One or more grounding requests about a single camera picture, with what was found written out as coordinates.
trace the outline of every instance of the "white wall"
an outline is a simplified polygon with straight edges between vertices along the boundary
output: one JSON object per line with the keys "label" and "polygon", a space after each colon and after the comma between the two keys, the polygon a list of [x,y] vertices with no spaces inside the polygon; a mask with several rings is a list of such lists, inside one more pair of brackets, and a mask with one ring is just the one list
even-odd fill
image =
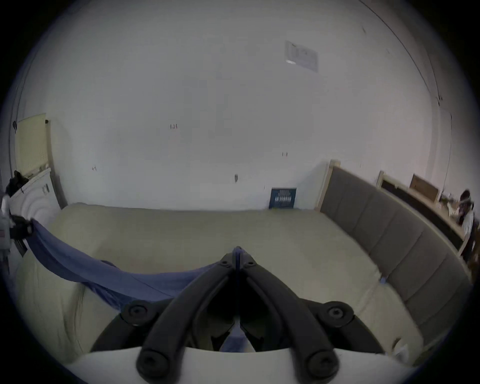
{"label": "white wall", "polygon": [[[286,63],[286,40],[319,72]],[[409,183],[432,137],[414,61],[355,0],[92,1],[51,30],[18,106],[51,120],[69,203],[264,208],[298,187],[312,208],[329,159]]]}
{"label": "white wall", "polygon": [[[480,202],[480,111],[470,84],[452,52],[418,12],[403,1],[388,2],[428,52],[440,107],[446,120],[445,111],[451,114],[452,139],[445,192],[460,197],[465,188],[470,188],[473,199]],[[445,143],[440,141],[438,147],[445,147]],[[477,214],[480,212],[480,203],[475,210]]]}

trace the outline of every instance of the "screw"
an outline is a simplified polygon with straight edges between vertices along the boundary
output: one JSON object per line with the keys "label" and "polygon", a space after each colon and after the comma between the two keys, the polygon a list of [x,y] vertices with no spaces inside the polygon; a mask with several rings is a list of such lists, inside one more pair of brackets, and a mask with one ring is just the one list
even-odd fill
{"label": "screw", "polygon": [[137,369],[148,377],[164,377],[169,372],[168,359],[160,352],[145,350],[140,352]]}
{"label": "screw", "polygon": [[334,319],[341,319],[343,317],[343,311],[338,307],[330,308],[328,314]]}
{"label": "screw", "polygon": [[143,305],[134,305],[128,310],[128,314],[132,317],[143,317],[147,313],[147,308]]}
{"label": "screw", "polygon": [[316,379],[326,379],[338,371],[338,360],[331,351],[317,352],[308,360],[307,369]]}

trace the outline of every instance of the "mattress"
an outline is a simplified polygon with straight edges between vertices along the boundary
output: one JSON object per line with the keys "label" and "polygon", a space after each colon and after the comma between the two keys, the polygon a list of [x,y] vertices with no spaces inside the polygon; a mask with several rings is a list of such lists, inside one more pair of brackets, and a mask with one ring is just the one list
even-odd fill
{"label": "mattress", "polygon": [[[422,344],[420,333],[411,331],[416,326],[402,302],[378,288],[380,273],[368,255],[332,220],[315,211],[162,211],[73,204],[48,229],[91,257],[135,273],[197,268],[241,246],[299,297],[351,305],[374,335],[381,336],[377,338],[383,346],[406,337],[401,334],[407,333],[405,329],[415,345]],[[16,289],[26,323],[62,363],[88,353],[117,314],[82,284],[45,269],[31,252],[17,271]],[[378,319],[395,319],[378,311],[392,308],[402,314],[395,319],[408,325],[389,332]]]}

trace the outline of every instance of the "yellow pegboard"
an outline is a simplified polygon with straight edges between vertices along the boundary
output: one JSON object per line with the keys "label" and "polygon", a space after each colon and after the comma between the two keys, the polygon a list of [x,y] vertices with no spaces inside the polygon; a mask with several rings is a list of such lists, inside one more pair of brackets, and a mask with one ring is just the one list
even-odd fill
{"label": "yellow pegboard", "polygon": [[45,113],[17,122],[15,160],[17,171],[24,176],[48,163]]}

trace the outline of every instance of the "wooden desk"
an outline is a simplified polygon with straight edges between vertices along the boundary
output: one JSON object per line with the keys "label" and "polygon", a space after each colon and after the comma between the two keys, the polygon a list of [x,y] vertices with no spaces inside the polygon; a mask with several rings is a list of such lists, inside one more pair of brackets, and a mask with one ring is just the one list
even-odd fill
{"label": "wooden desk", "polygon": [[465,247],[465,234],[460,225],[448,215],[448,211],[437,206],[421,193],[380,171],[377,187],[398,197],[435,225],[461,253]]}

